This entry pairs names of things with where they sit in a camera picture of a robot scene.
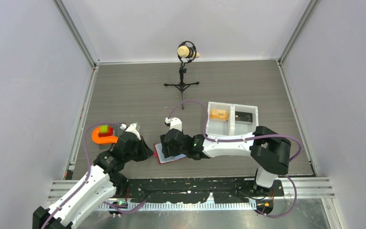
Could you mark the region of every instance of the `yellow box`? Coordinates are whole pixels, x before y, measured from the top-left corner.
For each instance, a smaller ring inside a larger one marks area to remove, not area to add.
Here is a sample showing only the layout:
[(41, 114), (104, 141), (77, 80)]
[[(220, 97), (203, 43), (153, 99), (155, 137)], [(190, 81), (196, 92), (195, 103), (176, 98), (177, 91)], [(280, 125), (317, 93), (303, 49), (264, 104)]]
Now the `yellow box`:
[(220, 119), (224, 121), (228, 121), (229, 112), (226, 110), (216, 110), (212, 109), (210, 111), (210, 118)]

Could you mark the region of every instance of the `white backdrop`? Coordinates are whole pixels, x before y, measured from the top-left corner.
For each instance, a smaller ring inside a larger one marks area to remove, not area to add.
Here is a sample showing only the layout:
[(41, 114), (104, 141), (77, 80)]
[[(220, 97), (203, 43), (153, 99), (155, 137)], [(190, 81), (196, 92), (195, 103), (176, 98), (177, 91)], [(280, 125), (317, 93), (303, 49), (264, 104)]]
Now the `white backdrop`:
[(91, 72), (51, 0), (0, 0), (0, 229), (47, 207)]
[(284, 67), (347, 228), (366, 228), (366, 1), (320, 1)]
[(101, 62), (176, 61), (185, 40), (194, 42), (203, 61), (277, 59), (309, 2), (69, 1)]

